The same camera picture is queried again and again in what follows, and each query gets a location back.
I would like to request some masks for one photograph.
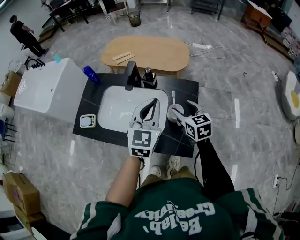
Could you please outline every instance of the marble floor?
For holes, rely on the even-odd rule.
[[[126,17],[117,25],[103,15],[89,17],[89,24],[77,22],[66,32],[58,32],[45,43],[52,54],[70,57],[80,68],[90,65],[97,72],[109,72],[99,60],[105,45],[121,35],[153,35],[188,43],[224,46],[230,56],[224,59],[191,57],[181,78],[199,82],[199,104],[213,119],[211,138],[236,189],[257,188],[262,201],[273,212],[277,189],[272,177],[278,173],[291,181],[300,155],[293,138],[293,124],[278,103],[278,86],[270,70],[283,77],[292,64],[266,46],[255,32],[223,15],[195,12],[188,7],[144,6],[142,24],[133,28]],[[222,49],[209,57],[227,54]],[[104,200],[106,192],[128,156],[128,149],[72,134],[73,125],[36,112],[17,108],[16,164],[39,189],[42,212],[58,227],[72,233],[78,226],[85,204]],[[163,165],[168,156],[155,154],[152,164]],[[182,158],[191,169],[194,160]],[[201,176],[198,164],[197,174]],[[294,197],[300,197],[300,174],[291,190],[280,186],[276,211]]]

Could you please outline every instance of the black pants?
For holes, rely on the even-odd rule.
[[[234,192],[234,185],[226,169],[222,165],[209,138],[197,142],[200,152],[203,195],[211,201],[230,192]]]
[[[32,51],[34,55],[38,57],[42,56],[45,53],[45,50],[41,47],[39,42],[32,34],[28,34],[23,43]]]

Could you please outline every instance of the green jersey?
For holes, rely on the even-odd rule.
[[[191,178],[148,184],[129,208],[92,202],[71,239],[282,239],[283,233],[261,205],[257,190],[236,191],[215,202]]]

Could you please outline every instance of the wooden stick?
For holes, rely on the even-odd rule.
[[[112,58],[112,60],[117,60],[117,59],[119,59],[119,58],[123,58],[123,57],[125,57],[125,56],[128,56],[128,55],[130,55],[131,54],[131,52],[126,52],[126,53],[123,53],[123,54],[120,54],[120,55],[118,55],[118,56],[115,56],[115,57],[113,57]]]
[[[119,60],[116,60],[116,63],[117,63],[117,64],[120,64],[120,63],[125,62],[126,60],[128,60],[128,59],[130,59],[130,58],[133,58],[133,57],[134,57],[134,55],[133,55],[133,54],[130,54],[130,55],[124,57],[124,58],[121,58],[121,59],[119,59]]]

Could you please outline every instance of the soap dish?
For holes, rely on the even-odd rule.
[[[81,122],[82,122],[83,118],[90,118],[90,124],[87,125],[87,126],[81,125]],[[79,126],[81,128],[93,128],[93,127],[95,127],[95,125],[96,125],[96,115],[94,115],[94,114],[86,114],[86,115],[81,115],[80,116]]]

